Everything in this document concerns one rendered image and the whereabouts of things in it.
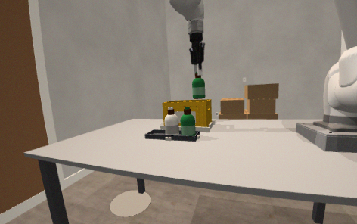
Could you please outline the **cream-white bottle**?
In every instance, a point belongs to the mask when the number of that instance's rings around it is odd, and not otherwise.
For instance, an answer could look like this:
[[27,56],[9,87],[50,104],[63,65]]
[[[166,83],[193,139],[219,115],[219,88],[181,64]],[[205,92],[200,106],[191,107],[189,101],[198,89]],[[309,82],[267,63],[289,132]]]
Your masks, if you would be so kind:
[[179,119],[175,115],[173,107],[168,107],[168,115],[164,121],[166,135],[179,135]]

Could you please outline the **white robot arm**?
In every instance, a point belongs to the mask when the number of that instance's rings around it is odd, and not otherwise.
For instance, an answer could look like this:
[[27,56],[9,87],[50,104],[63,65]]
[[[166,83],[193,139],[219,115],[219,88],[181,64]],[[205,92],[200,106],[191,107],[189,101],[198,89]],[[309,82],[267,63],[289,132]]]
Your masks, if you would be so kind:
[[[203,0],[169,0],[188,22],[188,35],[203,34]],[[357,0],[334,0],[346,51],[324,82],[323,121],[313,125],[331,132],[357,132]]]

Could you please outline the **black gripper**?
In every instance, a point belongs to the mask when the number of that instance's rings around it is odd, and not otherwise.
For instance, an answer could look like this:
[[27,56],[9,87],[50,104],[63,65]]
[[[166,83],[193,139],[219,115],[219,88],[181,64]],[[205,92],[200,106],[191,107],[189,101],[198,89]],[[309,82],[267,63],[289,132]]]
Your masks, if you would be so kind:
[[[197,72],[198,76],[202,76],[202,62],[204,61],[204,46],[202,33],[192,33],[190,34],[190,42],[192,43],[191,48],[189,48],[191,54],[191,64],[194,65],[194,76]],[[195,44],[196,43],[196,44]]]

